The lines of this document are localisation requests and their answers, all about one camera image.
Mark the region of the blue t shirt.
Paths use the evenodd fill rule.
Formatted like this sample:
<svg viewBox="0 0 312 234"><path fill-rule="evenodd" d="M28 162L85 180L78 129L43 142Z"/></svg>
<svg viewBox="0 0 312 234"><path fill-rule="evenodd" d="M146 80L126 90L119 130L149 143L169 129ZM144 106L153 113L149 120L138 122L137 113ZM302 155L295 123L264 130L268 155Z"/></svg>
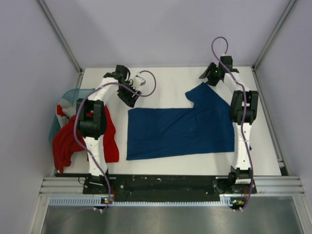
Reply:
<svg viewBox="0 0 312 234"><path fill-rule="evenodd" d="M229 104L205 83L185 96L192 108L129 110L127 160L234 151Z"/></svg>

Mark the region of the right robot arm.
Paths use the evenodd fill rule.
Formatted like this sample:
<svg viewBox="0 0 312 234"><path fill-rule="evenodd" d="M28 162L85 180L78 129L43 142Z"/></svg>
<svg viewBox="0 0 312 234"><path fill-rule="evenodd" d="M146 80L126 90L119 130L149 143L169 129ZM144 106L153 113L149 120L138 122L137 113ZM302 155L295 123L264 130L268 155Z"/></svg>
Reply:
<svg viewBox="0 0 312 234"><path fill-rule="evenodd" d="M244 84L239 71L233 68L231 56L223 54L218 61L210 63L199 78L206 78L210 86L222 81L232 93L229 117L234 127L234 158L227 185L231 192L239 193L253 180L250 133L257 116L259 94Z"/></svg>

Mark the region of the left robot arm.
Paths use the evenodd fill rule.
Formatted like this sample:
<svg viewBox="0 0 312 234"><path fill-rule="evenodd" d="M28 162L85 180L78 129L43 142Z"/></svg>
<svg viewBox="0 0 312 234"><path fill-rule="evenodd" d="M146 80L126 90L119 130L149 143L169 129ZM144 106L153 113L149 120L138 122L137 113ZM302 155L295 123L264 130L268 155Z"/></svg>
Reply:
<svg viewBox="0 0 312 234"><path fill-rule="evenodd" d="M145 83L141 73L130 78L130 70L117 65L114 72L103 76L95 90L77 101L74 139L81 146L78 133L81 134L89 158L89 173L98 176L93 186L99 193L108 192L111 186L110 180L102 177L108 170L103 147L108 125L105 106L113 95L117 95L127 106L134 107L136 100L142 95L139 89Z"/></svg>

